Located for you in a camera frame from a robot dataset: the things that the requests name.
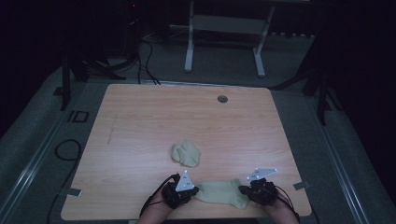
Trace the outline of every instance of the table top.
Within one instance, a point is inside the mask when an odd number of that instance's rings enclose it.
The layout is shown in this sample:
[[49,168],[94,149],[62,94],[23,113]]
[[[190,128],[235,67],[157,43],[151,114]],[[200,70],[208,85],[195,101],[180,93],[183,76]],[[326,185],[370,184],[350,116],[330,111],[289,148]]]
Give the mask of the table top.
[[[228,101],[218,101],[220,95]],[[173,161],[172,145],[189,139],[200,151],[197,167]],[[193,184],[246,177],[276,168],[267,178],[284,189],[300,216],[311,213],[271,92],[263,88],[109,85],[67,196],[65,220],[138,219],[146,199],[169,175],[188,170]],[[196,198],[169,218],[264,217]]]

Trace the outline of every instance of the black cable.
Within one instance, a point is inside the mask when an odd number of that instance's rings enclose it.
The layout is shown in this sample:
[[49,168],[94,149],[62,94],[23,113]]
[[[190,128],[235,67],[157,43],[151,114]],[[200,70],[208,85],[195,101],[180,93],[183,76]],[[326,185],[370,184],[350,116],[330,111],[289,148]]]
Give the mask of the black cable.
[[291,198],[289,197],[289,194],[288,194],[285,190],[283,190],[281,187],[278,187],[278,186],[275,186],[275,187],[276,187],[277,189],[282,190],[282,192],[285,193],[286,197],[288,197],[288,199],[289,199],[289,202],[290,202],[291,207],[294,208],[293,202],[291,201]]
[[151,203],[151,200],[152,200],[152,198],[154,197],[154,195],[156,195],[157,193],[158,193],[158,191],[160,191],[160,189],[162,189],[163,188],[163,186],[170,180],[170,179],[176,179],[177,178],[177,175],[170,175],[168,178],[166,178],[162,183],[161,183],[161,185],[154,191],[154,193],[151,195],[151,196],[149,196],[148,197],[148,200],[145,202],[145,204],[143,205],[143,207],[142,207],[142,210],[140,211],[140,217],[142,216],[142,214],[143,214],[143,212],[146,210],[146,208],[147,207],[149,207],[149,206],[151,206],[151,205],[153,205],[153,204],[156,204],[156,203]]
[[139,68],[137,69],[137,83],[140,84],[140,71],[142,70],[142,61],[140,60],[139,53],[137,53],[137,61],[139,62]]
[[[159,202],[156,202],[156,203],[163,203],[163,202],[165,202],[165,200],[162,200],[162,201],[159,201]],[[154,204],[156,204],[156,203],[150,203],[148,206],[154,205]]]
[[320,221],[319,221],[319,217],[318,217],[317,211],[315,211],[315,209],[314,209],[314,207],[312,206],[312,204],[311,204],[311,203],[309,203],[309,205],[311,206],[312,213],[314,214],[314,217],[315,217],[315,219],[317,220],[317,223],[318,223],[318,224],[320,224]]
[[[76,143],[76,144],[77,144],[77,146],[78,146],[78,155],[77,155],[75,158],[65,158],[65,157],[62,157],[62,156],[59,154],[59,148],[60,148],[60,146],[63,145],[64,143],[67,143],[67,142],[73,142],[73,143]],[[64,182],[62,183],[61,188],[58,190],[58,192],[56,193],[55,197],[54,197],[53,200],[52,200],[52,203],[51,203],[50,206],[49,206],[49,211],[48,211],[48,213],[47,213],[47,223],[48,223],[48,224],[50,224],[50,215],[51,215],[51,213],[52,213],[53,205],[55,205],[56,201],[58,200],[59,195],[61,194],[62,190],[63,190],[64,187],[66,186],[68,180],[70,179],[70,176],[71,176],[71,175],[74,173],[74,171],[76,170],[76,168],[77,168],[77,166],[78,166],[78,163],[79,163],[79,160],[81,159],[81,156],[82,156],[82,147],[81,147],[81,144],[80,144],[77,140],[74,140],[74,139],[66,139],[66,140],[62,141],[60,144],[58,144],[58,145],[56,146],[56,148],[55,148],[55,156],[56,156],[58,159],[62,160],[62,161],[74,161],[75,164],[73,165],[73,169],[72,169],[72,170],[69,172],[69,174],[67,175],[67,178],[66,178],[66,179],[64,180]]]
[[161,85],[160,81],[155,76],[153,76],[149,71],[149,59],[152,55],[152,45],[146,40],[142,40],[142,42],[149,45],[149,48],[150,48],[149,55],[146,60],[146,71],[147,71],[148,75],[151,77],[151,79],[153,79],[155,85],[157,85],[157,83],[158,83],[158,85]]
[[[281,189],[281,190],[286,194],[286,196],[289,198],[289,200],[290,200],[290,197],[289,197],[289,195],[285,192],[285,190],[283,190],[282,188],[280,188],[280,187],[278,187],[278,186],[276,186],[276,188]],[[300,217],[299,217],[298,213],[295,212],[294,207],[292,207],[292,204],[290,205],[290,204],[287,203],[285,200],[283,200],[282,198],[280,198],[279,196],[277,196],[277,195],[274,194],[273,192],[269,191],[268,189],[265,189],[265,188],[260,188],[260,189],[262,189],[262,190],[266,191],[267,193],[269,193],[269,194],[271,194],[271,195],[277,197],[282,203],[284,203],[284,204],[290,209],[290,211],[295,215],[295,217],[296,217],[298,223],[300,223]]]

